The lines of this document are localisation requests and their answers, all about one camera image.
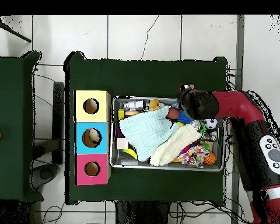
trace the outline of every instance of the dark green tablecloth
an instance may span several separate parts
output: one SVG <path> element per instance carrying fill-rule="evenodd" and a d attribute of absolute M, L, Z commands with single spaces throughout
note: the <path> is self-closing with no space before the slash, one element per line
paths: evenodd
<path fill-rule="evenodd" d="M 33 146 L 33 67 L 39 52 L 0 57 L 0 199 L 41 200 L 29 183 Z"/>
<path fill-rule="evenodd" d="M 71 140 L 70 145 L 66 146 L 71 151 L 67 166 L 70 173 L 69 178 L 66 177 L 65 189 L 69 202 L 213 200 L 222 205 L 223 170 L 198 172 L 116 168 L 112 169 L 107 185 L 75 186 L 72 91 L 106 90 L 112 97 L 175 98 L 181 83 L 193 83 L 200 90 L 225 90 L 226 65 L 224 58 L 174 62 L 86 60 L 79 52 L 71 53 L 64 66 L 64 70 L 69 71 L 66 74 L 66 104 L 70 109 L 67 119 L 71 116 L 66 124 Z"/>

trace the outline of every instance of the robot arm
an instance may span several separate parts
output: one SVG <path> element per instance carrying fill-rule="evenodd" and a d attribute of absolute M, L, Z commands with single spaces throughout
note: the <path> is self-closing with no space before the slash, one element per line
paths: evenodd
<path fill-rule="evenodd" d="M 239 170 L 242 180 L 248 179 L 243 185 L 254 221 L 280 224 L 280 145 L 253 99 L 242 91 L 194 89 L 183 89 L 177 99 L 181 109 L 193 119 L 229 118 L 244 161 Z"/>

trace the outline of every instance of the pink block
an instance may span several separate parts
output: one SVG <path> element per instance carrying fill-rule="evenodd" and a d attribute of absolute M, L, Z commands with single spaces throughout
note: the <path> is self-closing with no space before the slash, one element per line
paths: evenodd
<path fill-rule="evenodd" d="M 77 155 L 77 186 L 107 184 L 110 177 L 107 159 L 107 154 Z M 97 176 L 88 176 L 85 173 L 85 165 L 89 162 L 97 162 L 100 166 L 100 172 Z"/>

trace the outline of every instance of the blue block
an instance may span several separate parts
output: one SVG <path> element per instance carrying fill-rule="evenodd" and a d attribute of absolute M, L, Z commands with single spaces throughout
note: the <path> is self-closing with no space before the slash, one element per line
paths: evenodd
<path fill-rule="evenodd" d="M 82 142 L 82 135 L 87 129 L 96 129 L 101 134 L 101 142 L 95 148 L 88 148 Z M 109 138 L 109 129 L 106 122 L 77 122 L 76 125 L 76 145 L 77 145 L 77 154 L 107 154 L 108 152 L 108 138 Z"/>

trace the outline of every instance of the metal tray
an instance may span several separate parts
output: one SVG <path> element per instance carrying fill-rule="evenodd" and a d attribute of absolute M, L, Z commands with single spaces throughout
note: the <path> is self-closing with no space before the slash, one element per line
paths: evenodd
<path fill-rule="evenodd" d="M 213 153 L 217 157 L 217 161 L 213 165 L 204 165 L 204 168 L 197 168 L 195 166 L 186 166 L 181 163 L 171 162 L 164 166 L 155 167 L 150 165 L 148 162 L 139 162 L 135 160 L 129 154 L 116 149 L 116 132 L 115 123 L 118 122 L 118 109 L 123 108 L 124 103 L 133 100 L 143 100 L 144 103 L 148 103 L 150 100 L 159 99 L 160 102 L 168 105 L 172 105 L 176 102 L 176 99 L 170 98 L 154 98 L 154 97 L 127 97 L 127 96 L 116 96 L 113 98 L 111 112 L 113 117 L 111 118 L 111 135 L 110 135 L 110 163 L 113 167 L 121 168 L 137 168 L 137 169 L 163 169 L 163 170 L 194 170 L 201 172 L 218 172 L 223 169 L 223 161 L 225 158 L 225 137 L 226 137 L 226 121 L 218 119 L 217 141 L 213 143 Z"/>

